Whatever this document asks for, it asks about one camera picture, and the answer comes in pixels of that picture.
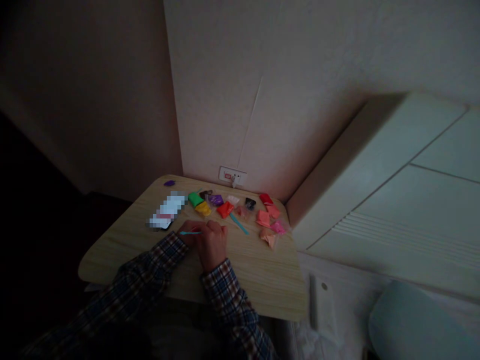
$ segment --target hand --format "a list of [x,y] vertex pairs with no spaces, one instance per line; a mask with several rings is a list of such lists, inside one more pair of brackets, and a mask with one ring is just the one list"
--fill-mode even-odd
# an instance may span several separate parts
[[187,245],[189,248],[193,248],[195,246],[196,239],[198,235],[180,235],[180,232],[184,231],[187,233],[196,233],[200,230],[200,225],[205,225],[203,221],[192,221],[187,220],[183,223],[183,225],[178,229],[176,235]]
[[227,236],[229,229],[210,220],[200,226],[202,232],[197,236],[198,256],[205,273],[210,273],[227,258]]

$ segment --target plaid shirt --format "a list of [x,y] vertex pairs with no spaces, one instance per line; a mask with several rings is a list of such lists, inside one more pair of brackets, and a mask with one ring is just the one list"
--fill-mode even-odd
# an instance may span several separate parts
[[[113,283],[91,300],[67,326],[43,335],[21,353],[32,358],[87,357],[85,341],[103,326],[135,321],[151,310],[170,284],[172,271],[189,248],[172,231],[150,251],[120,267]],[[217,314],[220,330],[242,358],[276,358],[259,316],[240,287],[230,260],[200,277],[207,300]]]

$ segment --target shirt cuff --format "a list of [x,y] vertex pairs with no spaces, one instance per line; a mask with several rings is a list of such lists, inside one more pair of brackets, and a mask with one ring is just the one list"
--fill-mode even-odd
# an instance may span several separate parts
[[218,312],[221,312],[227,305],[238,305],[235,302],[240,302],[243,298],[243,296],[237,296],[241,288],[228,258],[213,271],[201,275],[200,281],[208,302]]
[[189,247],[172,231],[156,244],[151,252],[160,260],[163,269],[171,272],[184,259],[188,250]]

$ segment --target white wall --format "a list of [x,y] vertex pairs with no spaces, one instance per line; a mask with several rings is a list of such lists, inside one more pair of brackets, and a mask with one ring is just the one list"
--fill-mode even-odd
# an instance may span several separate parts
[[1,35],[12,122],[83,192],[132,201],[181,175],[163,3],[22,3]]
[[285,201],[372,94],[480,103],[476,0],[165,0],[165,17],[189,177],[238,166]]

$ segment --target white cabinet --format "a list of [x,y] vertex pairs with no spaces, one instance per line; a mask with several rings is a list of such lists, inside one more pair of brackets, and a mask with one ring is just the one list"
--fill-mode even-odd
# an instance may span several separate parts
[[298,249],[480,299],[480,111],[413,93],[371,126],[372,107],[287,204]]

